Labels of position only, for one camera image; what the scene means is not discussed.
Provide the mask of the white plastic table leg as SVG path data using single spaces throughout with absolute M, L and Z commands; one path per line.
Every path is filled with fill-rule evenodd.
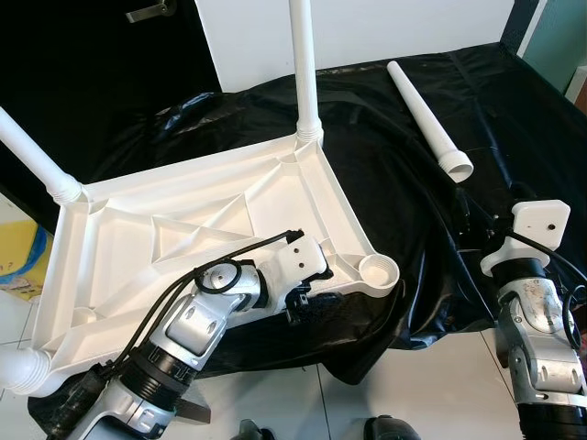
M 323 137 L 317 104 L 317 75 L 312 37 L 310 0 L 289 0 L 293 66 L 296 80 L 298 118 L 296 138 L 299 148 L 319 143 Z
M 42 349 L 0 346 L 0 389 L 25 397 L 46 397 L 50 386 L 50 355 Z
M 420 95 L 400 64 L 395 61 L 387 63 L 387 71 L 395 88 L 403 97 L 408 112 L 415 119 L 416 125 L 424 136 L 426 143 L 436 156 L 437 165 L 454 182 L 464 182 L 472 176 L 474 165 L 464 151 L 458 150 L 456 143 L 449 137 L 448 131 L 437 121 L 435 113 Z
M 83 185 L 64 172 L 3 106 L 0 106 L 0 142 L 42 181 L 56 203 L 76 203 L 83 198 Z

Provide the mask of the white plastic table top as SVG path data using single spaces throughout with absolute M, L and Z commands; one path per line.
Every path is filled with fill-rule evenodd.
M 288 230 L 313 237 L 334 273 L 312 293 L 378 298 L 398 284 L 398 264 L 374 250 L 326 152 L 294 135 L 85 185 L 60 211 L 25 348 L 50 355 L 57 390 L 114 359 L 185 272 Z

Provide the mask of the black plastic sheet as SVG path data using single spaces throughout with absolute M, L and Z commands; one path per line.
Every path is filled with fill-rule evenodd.
M 281 318 L 232 330 L 206 378 L 322 364 L 356 385 L 387 348 L 424 349 L 490 326 L 496 289 L 479 268 L 487 253 L 461 253 L 456 188 L 486 213 L 510 214 L 524 192 L 566 202 L 573 217 L 559 251 L 587 268 L 584 113 L 500 43 L 406 56 L 400 66 L 470 155 L 473 175 L 454 183 L 440 171 L 384 61 L 320 71 L 328 163 L 373 247 L 405 270 L 405 284 L 386 298 L 317 306 L 320 317 L 305 325 Z

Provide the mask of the robot left leg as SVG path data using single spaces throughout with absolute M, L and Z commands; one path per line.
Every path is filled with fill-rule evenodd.
M 250 419 L 244 419 L 239 424 L 238 435 L 231 440 L 275 440 L 275 435 L 268 428 L 261 428 Z

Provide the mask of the robot leg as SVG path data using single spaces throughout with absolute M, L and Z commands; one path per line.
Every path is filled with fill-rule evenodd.
M 390 415 L 379 415 L 366 420 L 363 440 L 422 440 L 422 437 L 408 422 Z
M 268 428 L 261 428 L 250 419 L 244 419 L 239 424 L 238 435 L 231 440 L 275 440 L 275 435 Z

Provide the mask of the robot right leg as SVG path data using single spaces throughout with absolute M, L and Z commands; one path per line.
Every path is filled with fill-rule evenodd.
M 366 420 L 363 440 L 422 440 L 422 437 L 408 422 L 390 415 L 379 415 Z

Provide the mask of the brown wooden cabinet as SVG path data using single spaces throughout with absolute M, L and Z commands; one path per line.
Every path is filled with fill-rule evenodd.
M 586 91 L 586 83 L 587 83 L 587 66 L 583 64 L 583 66 L 576 67 L 576 71 L 571 76 L 571 80 L 569 83 L 569 88 L 566 91 L 566 99 L 571 101 L 572 104 L 576 106 L 576 108 L 586 112 L 587 109 L 587 93 Z

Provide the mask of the yellow box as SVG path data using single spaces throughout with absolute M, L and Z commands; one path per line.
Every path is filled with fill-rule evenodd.
M 0 292 L 30 301 L 45 284 L 50 234 L 26 219 L 0 224 Z

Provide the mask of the dark grey door frame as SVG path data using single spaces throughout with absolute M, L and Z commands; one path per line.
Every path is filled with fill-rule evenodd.
M 513 0 L 500 42 L 513 53 L 520 53 L 521 46 L 534 17 L 541 11 L 541 0 Z

